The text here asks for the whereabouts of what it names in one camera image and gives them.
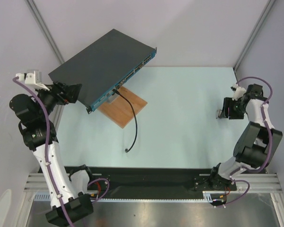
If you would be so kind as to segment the silver transceiver module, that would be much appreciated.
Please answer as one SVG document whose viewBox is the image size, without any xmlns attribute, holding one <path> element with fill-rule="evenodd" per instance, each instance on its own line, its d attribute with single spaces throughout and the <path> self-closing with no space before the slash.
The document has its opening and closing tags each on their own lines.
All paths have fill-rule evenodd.
<svg viewBox="0 0 284 227">
<path fill-rule="evenodd" d="M 222 110 L 221 110 L 221 109 L 218 109 L 218 110 L 217 110 L 217 116 L 216 116 L 216 118 L 217 118 L 217 119 L 220 118 L 220 117 L 221 117 L 221 114 L 222 114 Z"/>
</svg>

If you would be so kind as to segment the dark grey network switch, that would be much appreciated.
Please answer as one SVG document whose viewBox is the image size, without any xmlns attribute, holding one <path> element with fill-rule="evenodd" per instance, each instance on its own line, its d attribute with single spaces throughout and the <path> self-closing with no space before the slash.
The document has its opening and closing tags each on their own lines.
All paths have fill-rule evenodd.
<svg viewBox="0 0 284 227">
<path fill-rule="evenodd" d="M 157 49 L 112 29 L 49 73 L 53 82 L 81 84 L 90 114 L 155 57 Z"/>
</svg>

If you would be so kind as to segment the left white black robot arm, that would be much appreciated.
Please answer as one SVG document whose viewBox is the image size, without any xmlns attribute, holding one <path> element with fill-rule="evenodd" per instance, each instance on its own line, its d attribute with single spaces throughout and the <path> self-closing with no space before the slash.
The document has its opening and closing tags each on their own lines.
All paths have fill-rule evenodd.
<svg viewBox="0 0 284 227">
<path fill-rule="evenodd" d="M 47 221 L 58 227 L 72 227 L 93 213 L 87 189 L 93 187 L 95 178 L 86 165 L 66 172 L 56 129 L 49 115 L 57 105 L 75 103 L 81 84 L 22 83 L 19 77 L 13 82 L 28 92 L 14 96 L 9 107 L 20 120 L 18 128 L 24 144 L 32 151 L 43 172 L 50 193 L 51 211 L 45 215 Z"/>
</svg>

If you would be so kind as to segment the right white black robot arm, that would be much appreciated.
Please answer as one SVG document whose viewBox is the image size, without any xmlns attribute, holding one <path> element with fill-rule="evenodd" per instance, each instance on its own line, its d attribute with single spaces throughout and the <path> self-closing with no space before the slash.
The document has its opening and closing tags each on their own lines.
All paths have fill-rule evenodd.
<svg viewBox="0 0 284 227">
<path fill-rule="evenodd" d="M 214 190 L 229 186 L 235 176 L 246 171 L 261 172 L 271 162 L 283 137 L 270 121 L 269 99 L 264 97 L 261 85 L 251 84 L 243 88 L 234 84 L 231 89 L 233 96 L 224 98 L 217 117 L 242 120 L 246 116 L 248 124 L 234 147 L 232 157 L 212 168 L 208 184 Z"/>
</svg>

